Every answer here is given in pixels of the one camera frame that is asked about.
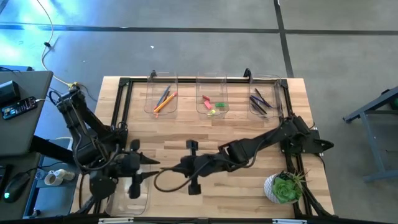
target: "green succulent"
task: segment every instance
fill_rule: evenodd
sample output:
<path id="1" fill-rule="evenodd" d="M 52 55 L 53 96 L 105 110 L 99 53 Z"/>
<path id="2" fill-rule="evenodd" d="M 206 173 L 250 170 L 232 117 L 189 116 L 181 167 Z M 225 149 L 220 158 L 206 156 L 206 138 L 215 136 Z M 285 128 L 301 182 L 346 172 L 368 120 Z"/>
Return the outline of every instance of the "green succulent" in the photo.
<path id="1" fill-rule="evenodd" d="M 281 174 L 282 178 L 276 177 L 272 186 L 272 193 L 280 203 L 298 200 L 303 195 L 300 182 L 302 177 L 293 174 Z"/>

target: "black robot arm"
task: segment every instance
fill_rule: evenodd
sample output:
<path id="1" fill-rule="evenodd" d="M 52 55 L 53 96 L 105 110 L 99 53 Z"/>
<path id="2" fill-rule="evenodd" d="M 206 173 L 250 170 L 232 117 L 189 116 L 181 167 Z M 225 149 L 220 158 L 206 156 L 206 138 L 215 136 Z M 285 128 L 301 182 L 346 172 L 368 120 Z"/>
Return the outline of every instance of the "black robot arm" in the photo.
<path id="1" fill-rule="evenodd" d="M 219 146 L 219 152 L 214 154 L 196 156 L 198 143 L 188 140 L 187 148 L 191 149 L 191 155 L 181 158 L 180 163 L 176 166 L 163 168 L 155 177 L 155 188 L 162 192 L 173 192 L 191 182 L 188 186 L 188 193 L 190 195 L 200 194 L 198 176 L 206 177 L 215 172 L 233 172 L 240 168 L 249 168 L 254 164 L 256 154 L 260 150 L 278 142 L 289 144 L 289 151 L 284 152 L 288 155 L 303 152 L 319 154 L 334 146 L 333 143 L 320 139 L 318 131 L 310 130 L 300 116 L 293 115 L 283 119 L 275 129 L 253 139 L 240 139 Z M 157 185 L 157 178 L 168 170 L 182 173 L 188 177 L 188 180 L 174 189 L 162 189 Z M 309 201 L 313 207 L 317 207 L 315 210 L 318 213 L 330 215 L 322 209 L 307 187 L 303 191 L 310 198 Z"/>
<path id="2" fill-rule="evenodd" d="M 116 189 L 118 178 L 130 177 L 130 198 L 140 196 L 140 183 L 158 172 L 138 174 L 140 164 L 159 162 L 138 153 L 139 140 L 133 140 L 129 150 L 124 150 L 127 124 L 117 127 L 104 125 L 86 105 L 85 96 L 78 86 L 66 94 L 50 92 L 50 100 L 63 115 L 72 138 L 73 160 L 83 174 L 90 175 L 90 192 L 93 195 L 78 213 L 85 213 L 100 200 L 109 197 Z"/>

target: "concrete floor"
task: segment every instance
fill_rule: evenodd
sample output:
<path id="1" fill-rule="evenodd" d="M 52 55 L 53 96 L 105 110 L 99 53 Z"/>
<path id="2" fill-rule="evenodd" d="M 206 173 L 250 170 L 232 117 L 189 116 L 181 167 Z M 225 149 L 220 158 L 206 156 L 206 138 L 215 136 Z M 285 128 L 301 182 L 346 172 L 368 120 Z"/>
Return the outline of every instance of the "concrete floor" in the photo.
<path id="1" fill-rule="evenodd" d="M 278 28 L 272 0 L 41 1 L 54 24 L 60 25 Z M 398 30 L 395 0 L 280 0 L 280 7 L 286 29 Z M 0 24 L 16 22 L 48 24 L 35 1 L 9 0 Z M 1 30 L 0 64 L 41 70 L 42 43 L 49 34 L 36 26 Z M 398 84 L 398 36 L 288 34 L 286 38 L 294 77 L 305 79 L 321 136 L 335 143 L 325 153 L 335 213 L 397 223 L 398 179 L 363 182 L 362 176 L 376 171 L 366 134 L 360 121 L 348 125 L 341 118 Z M 279 34 L 57 31 L 55 40 L 55 49 L 45 59 L 47 67 L 68 82 L 86 85 L 94 96 L 104 75 L 147 75 L 153 69 L 241 76 L 249 67 L 254 73 L 287 77 Z M 56 80 L 51 86 L 67 90 Z M 94 110 L 95 101 L 87 100 Z M 51 139 L 68 135 L 61 115 L 47 102 L 36 133 Z"/>

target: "wooden tabletop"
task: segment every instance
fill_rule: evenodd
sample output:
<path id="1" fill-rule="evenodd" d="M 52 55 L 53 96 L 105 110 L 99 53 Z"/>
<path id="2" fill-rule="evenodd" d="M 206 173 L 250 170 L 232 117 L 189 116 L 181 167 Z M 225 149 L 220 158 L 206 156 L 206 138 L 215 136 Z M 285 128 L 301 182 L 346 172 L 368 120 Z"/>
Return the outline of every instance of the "wooden tabletop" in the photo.
<path id="1" fill-rule="evenodd" d="M 104 124 L 110 124 L 120 77 L 104 77 L 95 115 Z M 287 79 L 293 111 L 312 126 L 312 115 L 301 78 Z M 143 170 L 159 170 L 178 164 L 180 158 L 189 155 L 185 147 L 187 139 L 199 142 L 199 152 L 218 152 L 217 146 L 227 142 L 253 138 L 270 131 L 278 125 L 278 119 L 251 120 L 248 116 L 248 84 L 228 84 L 229 111 L 224 119 L 203 119 L 196 109 L 195 83 L 178 84 L 177 114 L 173 119 L 154 119 L 144 111 L 146 83 L 134 83 L 129 107 L 129 139 L 141 140 L 140 150 L 148 157 L 161 162 L 156 166 L 144 166 Z M 123 112 L 121 102 L 119 119 Z M 283 111 L 286 111 L 282 98 Z M 308 187 L 324 209 L 333 213 L 325 171 L 320 158 L 303 154 L 303 164 Z M 114 197 L 109 200 L 106 211 L 112 215 L 140 215 L 142 217 L 223 217 L 223 218 L 293 218 L 293 207 L 271 202 L 264 194 L 263 185 L 268 176 L 286 170 L 284 155 L 275 144 L 257 154 L 256 163 L 249 169 L 220 172 L 208 177 L 199 177 L 202 194 L 189 195 L 187 187 L 176 192 L 159 192 L 153 186 L 153 177 L 142 184 L 139 199 L 128 199 L 126 190 L 130 179 L 119 180 Z M 182 184 L 182 174 L 165 172 L 158 185 L 170 189 Z M 83 202 L 90 196 L 88 178 L 84 179 Z M 78 186 L 71 212 L 78 209 Z"/>

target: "transparent container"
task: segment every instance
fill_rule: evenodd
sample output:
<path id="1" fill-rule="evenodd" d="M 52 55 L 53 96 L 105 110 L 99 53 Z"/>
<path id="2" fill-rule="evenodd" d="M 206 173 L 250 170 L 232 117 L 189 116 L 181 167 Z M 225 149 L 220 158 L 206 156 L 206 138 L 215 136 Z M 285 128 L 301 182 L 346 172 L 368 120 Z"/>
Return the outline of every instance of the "transparent container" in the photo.
<path id="1" fill-rule="evenodd" d="M 144 111 L 151 118 L 176 118 L 178 105 L 178 78 L 176 73 L 156 72 L 147 78 L 147 94 Z M 155 113 L 155 108 L 162 104 L 165 98 L 177 93 L 162 109 Z"/>
<path id="2" fill-rule="evenodd" d="M 248 95 L 249 119 L 268 122 L 282 115 L 280 82 L 277 75 L 255 75 L 251 78 Z"/>
<path id="3" fill-rule="evenodd" d="M 196 89 L 199 117 L 201 119 L 224 118 L 229 111 L 226 74 L 198 73 Z M 203 96 L 210 99 L 211 109 L 206 107 L 206 99 Z"/>
<path id="4" fill-rule="evenodd" d="M 138 173 L 141 171 L 150 172 L 150 165 L 141 165 Z M 116 190 L 109 197 L 105 212 L 112 216 L 142 215 L 148 206 L 150 180 L 152 178 L 142 181 L 140 197 L 130 199 L 129 187 L 131 185 L 131 177 L 119 178 Z"/>

